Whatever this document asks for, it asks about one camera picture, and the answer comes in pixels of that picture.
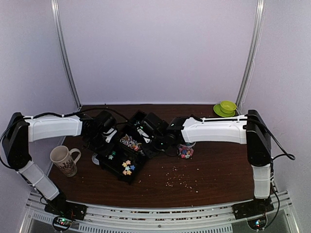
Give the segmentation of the black three-compartment candy tray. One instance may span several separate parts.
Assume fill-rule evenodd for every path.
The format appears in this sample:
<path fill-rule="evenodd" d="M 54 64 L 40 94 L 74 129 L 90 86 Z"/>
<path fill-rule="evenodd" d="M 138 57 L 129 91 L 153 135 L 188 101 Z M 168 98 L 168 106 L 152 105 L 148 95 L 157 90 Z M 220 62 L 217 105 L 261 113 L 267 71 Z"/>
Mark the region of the black three-compartment candy tray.
<path fill-rule="evenodd" d="M 154 113 L 137 111 L 113 136 L 107 149 L 94 154 L 99 166 L 111 172 L 118 180 L 130 184 L 149 160 L 142 150 L 143 138 L 137 128 L 149 136 L 165 134 L 168 123 Z"/>

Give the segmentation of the clear plastic cup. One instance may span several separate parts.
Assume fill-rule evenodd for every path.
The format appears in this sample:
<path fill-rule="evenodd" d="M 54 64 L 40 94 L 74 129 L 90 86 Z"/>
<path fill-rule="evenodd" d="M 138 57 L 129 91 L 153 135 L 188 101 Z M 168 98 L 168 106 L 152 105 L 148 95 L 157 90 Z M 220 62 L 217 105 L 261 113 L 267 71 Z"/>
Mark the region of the clear plastic cup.
<path fill-rule="evenodd" d="M 177 155 L 182 159 L 190 159 L 194 153 L 194 143 L 179 144 L 177 146 Z"/>

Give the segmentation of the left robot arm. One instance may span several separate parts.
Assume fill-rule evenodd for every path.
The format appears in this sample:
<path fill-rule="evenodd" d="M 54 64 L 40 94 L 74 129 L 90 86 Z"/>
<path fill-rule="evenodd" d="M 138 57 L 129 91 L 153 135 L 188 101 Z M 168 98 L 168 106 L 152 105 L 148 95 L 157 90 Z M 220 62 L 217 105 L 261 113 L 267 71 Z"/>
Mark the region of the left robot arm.
<path fill-rule="evenodd" d="M 70 205 L 63 200 L 65 197 L 60 189 L 34 163 L 29 154 L 29 143 L 47 138 L 81 136 L 91 148 L 100 150 L 116 134 L 115 125 L 115 118 L 107 111 L 102 111 L 95 118 L 84 113 L 23 116 L 16 112 L 0 137 L 6 158 L 4 165 L 18 172 L 51 201 L 54 211 L 64 216 L 70 211 Z"/>

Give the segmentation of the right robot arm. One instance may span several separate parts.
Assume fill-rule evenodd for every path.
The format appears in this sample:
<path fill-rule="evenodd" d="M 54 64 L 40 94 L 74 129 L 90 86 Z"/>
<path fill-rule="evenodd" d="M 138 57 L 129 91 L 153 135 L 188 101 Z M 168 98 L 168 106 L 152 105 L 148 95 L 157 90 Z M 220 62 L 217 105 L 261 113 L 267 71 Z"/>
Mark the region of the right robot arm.
<path fill-rule="evenodd" d="M 271 136 L 256 110 L 228 118 L 176 117 L 171 123 L 150 113 L 136 129 L 153 150 L 159 151 L 172 145 L 197 142 L 246 145 L 254 180 L 254 200 L 249 203 L 249 210 L 257 215 L 268 206 L 272 172 Z"/>

